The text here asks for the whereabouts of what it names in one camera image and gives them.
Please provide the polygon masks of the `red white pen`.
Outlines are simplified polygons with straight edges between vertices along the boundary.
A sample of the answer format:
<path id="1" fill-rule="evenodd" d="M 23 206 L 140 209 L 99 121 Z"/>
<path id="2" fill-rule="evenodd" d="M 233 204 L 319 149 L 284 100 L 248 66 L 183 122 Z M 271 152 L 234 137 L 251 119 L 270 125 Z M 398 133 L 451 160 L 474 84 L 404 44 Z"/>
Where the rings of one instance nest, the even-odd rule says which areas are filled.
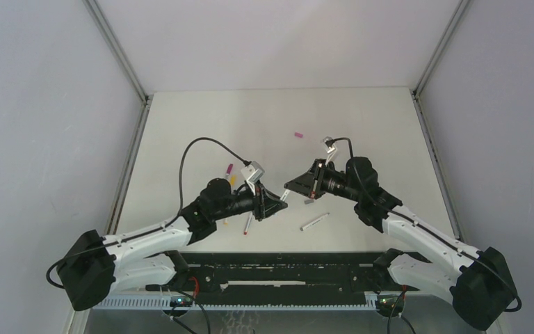
<path id="1" fill-rule="evenodd" d="M 246 236 L 248 234 L 248 231 L 250 229 L 250 226 L 251 226 L 251 223 L 252 223 L 252 220 L 254 218 L 254 215 L 253 213 L 249 213 L 248 217 L 247 217 L 247 220 L 246 220 L 246 223 L 245 223 L 245 227 L 243 229 L 243 234 Z"/>

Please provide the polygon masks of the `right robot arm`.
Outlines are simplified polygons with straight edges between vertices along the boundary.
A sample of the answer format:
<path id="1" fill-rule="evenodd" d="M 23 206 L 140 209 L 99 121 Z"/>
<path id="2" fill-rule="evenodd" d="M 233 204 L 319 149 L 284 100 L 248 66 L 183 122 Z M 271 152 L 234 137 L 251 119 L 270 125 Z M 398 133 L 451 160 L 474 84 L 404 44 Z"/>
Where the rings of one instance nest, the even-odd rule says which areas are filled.
<path id="1" fill-rule="evenodd" d="M 366 157 L 350 158 L 344 171 L 316 159 L 284 187 L 313 200 L 326 193 L 351 200 L 365 225 L 423 256 L 418 260 L 390 248 L 375 262 L 378 287 L 405 285 L 433 295 L 479 331 L 487 330 L 502 313 L 521 310 L 522 300 L 501 252 L 492 247 L 479 250 L 423 221 L 379 185 L 378 173 Z"/>

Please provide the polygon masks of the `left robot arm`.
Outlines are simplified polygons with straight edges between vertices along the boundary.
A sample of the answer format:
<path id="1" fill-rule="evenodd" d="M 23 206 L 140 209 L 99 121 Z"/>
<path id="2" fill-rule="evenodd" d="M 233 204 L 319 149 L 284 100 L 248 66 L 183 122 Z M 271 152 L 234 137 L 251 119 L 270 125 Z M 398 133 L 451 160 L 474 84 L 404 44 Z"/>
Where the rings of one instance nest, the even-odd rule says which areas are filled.
<path id="1" fill-rule="evenodd" d="M 54 270 L 75 311 L 92 308 L 113 292 L 146 285 L 180 290 L 190 279 L 180 249 L 214 233 L 219 220 L 251 213 L 262 221 L 287 207 L 261 182 L 237 191 L 216 178 L 173 218 L 122 234 L 84 232 Z"/>

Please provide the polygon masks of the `blue white pen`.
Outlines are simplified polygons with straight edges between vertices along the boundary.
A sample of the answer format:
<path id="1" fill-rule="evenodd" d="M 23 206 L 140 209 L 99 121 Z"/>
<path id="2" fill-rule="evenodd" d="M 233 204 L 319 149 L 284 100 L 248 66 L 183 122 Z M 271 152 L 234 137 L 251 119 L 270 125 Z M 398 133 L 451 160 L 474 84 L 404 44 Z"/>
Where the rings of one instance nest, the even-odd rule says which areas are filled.
<path id="1" fill-rule="evenodd" d="M 287 198 L 287 196 L 289 195 L 289 192 L 290 192 L 290 191 L 289 191 L 288 189 L 286 189 L 286 190 L 284 191 L 284 193 L 281 195 L 280 200 L 281 200 L 282 202 L 285 202 L 285 201 L 286 201 L 286 198 Z"/>

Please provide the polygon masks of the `grey white pen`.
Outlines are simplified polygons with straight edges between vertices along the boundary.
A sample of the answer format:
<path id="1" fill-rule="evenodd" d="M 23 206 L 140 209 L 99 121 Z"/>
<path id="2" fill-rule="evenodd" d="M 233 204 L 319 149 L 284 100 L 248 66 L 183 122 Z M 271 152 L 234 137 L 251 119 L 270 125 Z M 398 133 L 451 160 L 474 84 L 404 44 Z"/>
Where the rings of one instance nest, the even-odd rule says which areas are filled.
<path id="1" fill-rule="evenodd" d="M 317 223 L 321 222 L 324 218 L 327 218 L 328 216 L 330 215 L 329 212 L 325 213 L 325 214 L 322 214 L 320 216 L 318 216 L 317 218 L 311 220 L 310 222 L 302 225 L 300 227 L 300 231 L 304 232 L 305 230 L 311 228 L 312 226 L 316 225 Z"/>

